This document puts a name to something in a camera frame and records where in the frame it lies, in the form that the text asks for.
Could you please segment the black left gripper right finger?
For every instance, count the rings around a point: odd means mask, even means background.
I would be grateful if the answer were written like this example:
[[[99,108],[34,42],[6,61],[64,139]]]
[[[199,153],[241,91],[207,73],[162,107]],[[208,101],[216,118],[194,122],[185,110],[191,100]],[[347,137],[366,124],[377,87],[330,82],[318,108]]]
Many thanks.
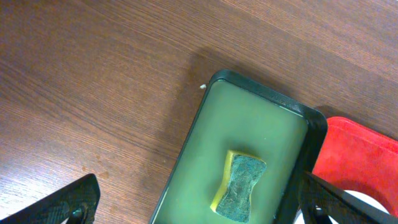
[[[397,224],[397,218],[348,194],[325,180],[305,172],[298,202],[306,224],[367,223]]]

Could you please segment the yellow green sponge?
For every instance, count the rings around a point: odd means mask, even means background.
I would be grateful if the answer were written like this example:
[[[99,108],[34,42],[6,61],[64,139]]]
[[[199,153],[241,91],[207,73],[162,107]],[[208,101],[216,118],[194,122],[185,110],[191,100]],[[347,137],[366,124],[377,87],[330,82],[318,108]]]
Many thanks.
[[[266,169],[267,164],[261,158],[229,150],[211,210],[234,222],[247,223],[251,216],[253,188]]]

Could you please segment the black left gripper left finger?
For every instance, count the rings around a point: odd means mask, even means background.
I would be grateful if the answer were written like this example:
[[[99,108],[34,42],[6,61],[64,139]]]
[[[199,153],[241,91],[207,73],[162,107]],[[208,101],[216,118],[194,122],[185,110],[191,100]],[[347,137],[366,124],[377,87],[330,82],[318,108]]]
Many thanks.
[[[94,174],[87,174],[1,223],[93,223],[100,200]]]

